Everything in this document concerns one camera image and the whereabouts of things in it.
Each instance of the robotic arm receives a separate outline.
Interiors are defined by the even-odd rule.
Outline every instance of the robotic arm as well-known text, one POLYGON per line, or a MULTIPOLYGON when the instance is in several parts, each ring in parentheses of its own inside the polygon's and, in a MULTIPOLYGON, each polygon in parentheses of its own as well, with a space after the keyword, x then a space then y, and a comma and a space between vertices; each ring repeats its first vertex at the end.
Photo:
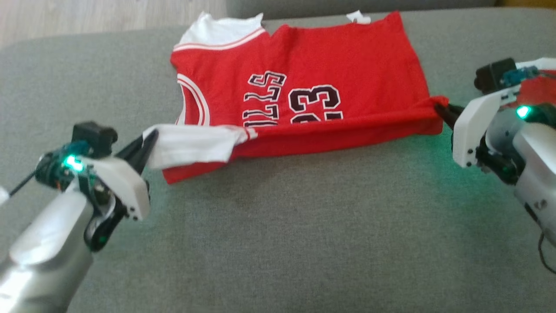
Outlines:
POLYGON ((477 71, 475 85, 487 95, 467 107, 438 105, 436 111, 454 131, 454 161, 463 168, 477 165, 515 186, 514 194, 556 247, 556 107, 553 104, 506 107, 515 102, 523 80, 556 78, 556 59, 515 63, 502 60, 477 71))
POLYGON ((141 178, 157 140, 155 130, 115 156, 116 132, 93 122, 74 126, 72 142, 45 154, 32 177, 61 193, 20 235, 0 263, 0 312, 66 311, 92 264, 124 217, 150 212, 141 178))

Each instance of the couch backrest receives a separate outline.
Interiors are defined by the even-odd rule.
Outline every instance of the couch backrest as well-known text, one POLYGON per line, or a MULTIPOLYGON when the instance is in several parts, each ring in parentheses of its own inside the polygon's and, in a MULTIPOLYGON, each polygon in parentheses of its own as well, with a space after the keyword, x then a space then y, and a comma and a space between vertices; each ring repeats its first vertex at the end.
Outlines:
POLYGON ((493 6, 496 0, 227 0, 230 17, 247 18, 263 12, 265 19, 326 16, 362 12, 493 6))

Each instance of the green led light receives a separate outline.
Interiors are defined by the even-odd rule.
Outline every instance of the green led light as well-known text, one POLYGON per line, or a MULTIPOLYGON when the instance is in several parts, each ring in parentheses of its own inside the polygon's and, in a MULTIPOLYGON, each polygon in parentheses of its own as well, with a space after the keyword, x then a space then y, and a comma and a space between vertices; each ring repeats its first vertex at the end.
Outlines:
POLYGON ((66 160, 64 161, 64 165, 72 168, 73 170, 75 170, 76 172, 82 172, 84 170, 84 166, 83 164, 81 164, 81 162, 79 162, 75 155, 70 155, 66 158, 66 160))
POLYGON ((520 106, 515 112, 520 118, 525 119, 531 112, 531 108, 528 106, 520 106))

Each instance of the gray couch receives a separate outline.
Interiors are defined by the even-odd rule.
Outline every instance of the gray couch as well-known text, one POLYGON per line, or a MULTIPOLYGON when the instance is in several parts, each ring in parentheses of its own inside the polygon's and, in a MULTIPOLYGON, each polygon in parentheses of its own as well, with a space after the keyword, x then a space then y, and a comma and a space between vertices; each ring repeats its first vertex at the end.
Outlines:
MULTIPOLYGON (((384 14, 371 14, 373 19, 384 14)), ((464 104, 474 71, 556 56, 556 12, 402 13, 430 92, 464 104)), ((319 27, 345 16, 265 21, 319 27)), ((0 182, 12 186, 72 125, 120 141, 181 110, 172 46, 185 27, 22 42, 0 52, 0 182)), ((70 312, 553 312, 540 231, 493 175, 451 160, 450 131, 346 151, 239 160, 167 186, 96 256, 70 312)), ((0 251, 53 197, 36 184, 0 211, 0 251)), ((547 259, 556 253, 547 247, 547 259)))
POLYGON ((227 0, 230 17, 294 18, 362 12, 411 11, 493 6, 496 0, 227 0))

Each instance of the red jersey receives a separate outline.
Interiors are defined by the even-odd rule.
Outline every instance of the red jersey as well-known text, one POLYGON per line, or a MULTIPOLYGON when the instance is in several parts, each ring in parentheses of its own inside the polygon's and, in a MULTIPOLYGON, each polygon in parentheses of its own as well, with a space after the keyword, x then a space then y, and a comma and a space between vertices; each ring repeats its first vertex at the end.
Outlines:
MULTIPOLYGON (((369 25, 280 27, 202 14, 171 56, 183 92, 177 125, 246 130, 230 160, 346 149, 413 134, 443 122, 400 14, 369 25)), ((169 183, 225 162, 164 170, 169 183)))

